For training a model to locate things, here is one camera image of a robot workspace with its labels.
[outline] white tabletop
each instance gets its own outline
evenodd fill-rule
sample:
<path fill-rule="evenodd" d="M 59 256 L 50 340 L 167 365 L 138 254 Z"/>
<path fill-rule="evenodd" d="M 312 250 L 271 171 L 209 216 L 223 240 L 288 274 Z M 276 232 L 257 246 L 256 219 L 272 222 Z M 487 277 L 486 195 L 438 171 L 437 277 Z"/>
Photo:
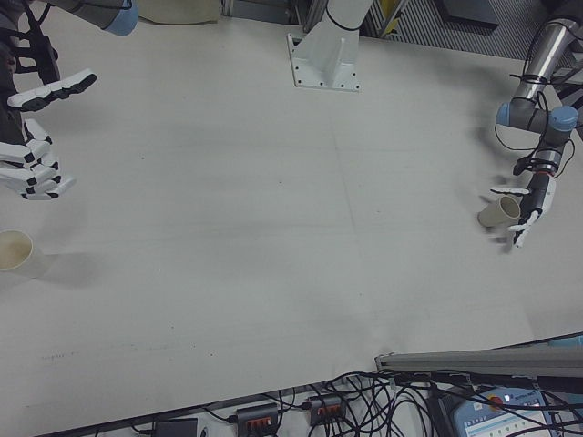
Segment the white tabletop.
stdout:
<path fill-rule="evenodd" d="M 46 31 L 64 76 L 99 80 L 35 115 L 77 185 L 0 190 L 2 228 L 55 255 L 0 276 L 0 435 L 582 329 L 581 156 L 522 250 L 476 222 L 518 185 L 492 127 L 519 62 L 362 40 L 353 94 L 295 88 L 285 26 Z"/>

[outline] robotic hand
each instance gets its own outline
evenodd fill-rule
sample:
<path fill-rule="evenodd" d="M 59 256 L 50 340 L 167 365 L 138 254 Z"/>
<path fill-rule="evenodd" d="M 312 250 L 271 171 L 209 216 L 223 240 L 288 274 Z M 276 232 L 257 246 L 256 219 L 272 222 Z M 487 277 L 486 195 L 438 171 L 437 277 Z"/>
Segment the robotic hand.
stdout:
<path fill-rule="evenodd" d="M 553 177 L 545 171 L 540 171 L 532 177 L 527 188 L 493 187 L 490 189 L 497 194 L 509 194 L 522 198 L 520 220 L 518 224 L 508 228 L 511 232 L 515 232 L 516 248 L 522 247 L 532 225 L 550 210 L 556 188 L 557 182 Z"/>
<path fill-rule="evenodd" d="M 580 0 L 563 0 L 540 27 L 539 49 L 532 56 L 528 67 L 525 63 L 512 100 L 503 104 L 496 115 L 498 125 L 540 134 L 537 146 L 517 161 L 513 171 L 515 176 L 524 171 L 533 173 L 528 187 L 492 188 L 495 193 L 521 197 L 520 220 L 508 228 L 515 232 L 516 248 L 522 247 L 532 225 L 550 210 L 557 189 L 554 177 L 565 145 L 578 124 L 578 112 L 573 107 L 549 110 L 543 91 L 546 85 L 552 83 L 553 72 L 563 52 L 575 39 L 581 38 L 581 33 L 583 7 Z"/>
<path fill-rule="evenodd" d="M 25 120 L 24 145 L 0 142 L 0 182 L 30 200 L 58 198 L 75 179 L 61 175 L 51 138 L 35 120 Z"/>
<path fill-rule="evenodd" d="M 56 60 L 58 53 L 40 28 L 50 7 L 57 6 L 115 35 L 128 35 L 138 21 L 138 8 L 132 0 L 42 0 L 45 12 L 36 20 L 30 8 L 33 0 L 0 0 L 0 184 L 23 198 L 49 200 L 58 198 L 75 183 L 61 175 L 59 162 L 51 151 L 52 140 L 35 120 L 24 123 L 21 113 L 40 110 L 58 99 L 85 91 L 97 80 L 89 69 L 61 79 Z M 20 16 L 26 14 L 27 32 L 18 30 Z M 19 40 L 28 41 L 21 47 Z M 33 61 L 23 66 L 21 58 Z M 43 84 L 19 93 L 14 74 L 38 73 Z"/>

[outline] wire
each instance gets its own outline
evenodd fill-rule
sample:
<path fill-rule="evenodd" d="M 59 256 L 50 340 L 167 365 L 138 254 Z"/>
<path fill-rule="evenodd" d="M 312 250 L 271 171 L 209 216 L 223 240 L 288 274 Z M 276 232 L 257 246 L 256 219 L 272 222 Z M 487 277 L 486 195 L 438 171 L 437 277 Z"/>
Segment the wire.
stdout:
<path fill-rule="evenodd" d="M 129 426 L 135 433 L 140 434 L 140 435 L 152 435 L 154 433 L 153 429 L 151 429 L 151 430 L 139 430 L 133 424 L 130 424 Z"/>
<path fill-rule="evenodd" d="M 536 147 L 532 147 L 532 148 L 515 148 L 515 147 L 510 147 L 508 146 L 504 141 L 502 141 L 502 138 L 500 138 L 500 136 L 498 135 L 498 124 L 495 123 L 494 124 L 494 133 L 496 134 L 496 138 L 498 140 L 498 142 L 506 147 L 508 150 L 513 150 L 513 151 L 529 151 L 529 150 L 535 150 Z"/>
<path fill-rule="evenodd" d="M 567 31 L 578 41 L 583 41 L 583 38 L 581 36 L 577 36 L 577 34 L 575 32 L 573 32 L 573 30 L 566 25 L 565 23 L 561 23 L 560 21 L 549 21 L 547 23 L 547 25 L 562 25 L 563 27 L 565 27 L 567 29 Z"/>
<path fill-rule="evenodd" d="M 568 162 L 573 159 L 573 157 L 575 156 L 575 143 L 573 142 L 573 140 L 571 138 L 568 139 L 567 141 L 568 143 L 571 143 L 571 156 L 568 157 L 568 159 L 565 161 L 565 164 L 563 164 L 563 168 L 561 169 L 561 171 L 559 171 L 553 178 L 557 179 L 558 177 L 560 177 L 563 172 L 565 171 L 565 168 L 567 167 Z"/>
<path fill-rule="evenodd" d="M 226 418 L 226 417 L 221 417 L 219 416 L 216 412 L 212 412 L 209 408 L 207 407 L 200 407 L 202 410 L 204 410 L 205 412 L 207 412 L 208 414 L 210 414 L 212 417 L 214 417 L 215 419 L 221 421 L 221 422 L 226 422 L 226 423 L 230 423 L 230 419 Z"/>
<path fill-rule="evenodd" d="M 51 5 L 50 3 L 46 4 L 43 14 L 40 16 L 40 18 L 38 18 L 38 20 L 36 20 L 38 25 L 42 25 L 45 22 L 46 16 L 48 15 L 48 11 L 51 10 L 51 7 L 53 7 L 53 5 Z"/>

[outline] black device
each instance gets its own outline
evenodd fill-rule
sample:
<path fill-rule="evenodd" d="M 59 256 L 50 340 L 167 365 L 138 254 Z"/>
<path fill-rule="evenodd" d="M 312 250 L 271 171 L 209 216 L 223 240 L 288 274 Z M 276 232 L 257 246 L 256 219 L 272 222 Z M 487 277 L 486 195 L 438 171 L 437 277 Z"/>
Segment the black device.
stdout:
<path fill-rule="evenodd" d="M 154 437 L 199 437 L 198 419 L 173 419 L 156 422 Z"/>
<path fill-rule="evenodd" d="M 480 396 L 499 404 L 545 405 L 542 394 L 536 390 L 497 388 L 482 391 Z M 432 396 L 428 399 L 428 406 L 435 419 L 435 427 L 439 435 L 452 437 L 505 437 L 514 432 L 536 427 L 533 422 L 526 419 L 546 424 L 552 423 L 549 412 L 518 410 L 516 412 L 526 418 L 521 419 L 497 407 L 466 401 L 454 395 Z M 545 430 L 529 432 L 528 435 L 533 437 L 559 436 L 557 432 Z"/>

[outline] beige paper cup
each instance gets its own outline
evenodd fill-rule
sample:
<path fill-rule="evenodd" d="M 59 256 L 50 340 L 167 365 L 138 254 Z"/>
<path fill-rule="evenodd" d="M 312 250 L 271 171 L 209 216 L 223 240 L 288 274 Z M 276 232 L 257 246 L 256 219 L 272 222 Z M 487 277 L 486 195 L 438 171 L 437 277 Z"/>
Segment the beige paper cup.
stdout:
<path fill-rule="evenodd" d="M 520 217 L 520 205 L 512 196 L 502 196 L 495 200 L 478 215 L 477 221 L 486 228 L 501 225 Z"/>
<path fill-rule="evenodd" d="M 0 271 L 9 271 L 34 279 L 43 275 L 48 267 L 48 257 L 24 232 L 19 230 L 0 232 Z"/>

